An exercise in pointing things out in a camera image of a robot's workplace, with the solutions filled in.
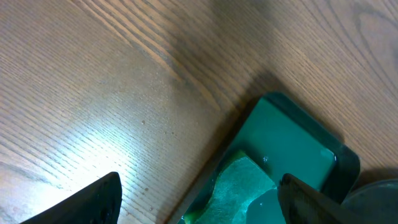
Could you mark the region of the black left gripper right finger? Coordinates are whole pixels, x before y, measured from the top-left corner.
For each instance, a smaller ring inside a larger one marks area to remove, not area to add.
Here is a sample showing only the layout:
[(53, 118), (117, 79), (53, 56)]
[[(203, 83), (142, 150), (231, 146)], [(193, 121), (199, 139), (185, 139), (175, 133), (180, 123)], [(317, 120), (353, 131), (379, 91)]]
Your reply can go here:
[(288, 224), (360, 224), (364, 220), (292, 174), (284, 174), (277, 198)]

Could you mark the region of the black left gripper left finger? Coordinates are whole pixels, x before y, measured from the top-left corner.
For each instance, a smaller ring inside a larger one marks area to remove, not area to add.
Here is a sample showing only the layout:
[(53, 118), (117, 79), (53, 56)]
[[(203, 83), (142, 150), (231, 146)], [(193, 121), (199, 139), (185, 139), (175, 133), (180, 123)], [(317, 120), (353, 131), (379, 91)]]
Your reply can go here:
[(117, 224), (121, 202), (120, 176), (110, 172), (21, 224)]

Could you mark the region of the green scrubbing sponge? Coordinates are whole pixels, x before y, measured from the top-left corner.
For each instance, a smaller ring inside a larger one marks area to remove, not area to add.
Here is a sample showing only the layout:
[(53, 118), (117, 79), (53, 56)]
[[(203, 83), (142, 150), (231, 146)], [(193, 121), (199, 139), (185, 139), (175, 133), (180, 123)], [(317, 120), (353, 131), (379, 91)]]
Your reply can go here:
[(273, 180), (243, 151), (231, 155), (211, 183), (210, 198), (185, 212), (185, 223), (245, 223), (249, 205), (274, 186)]

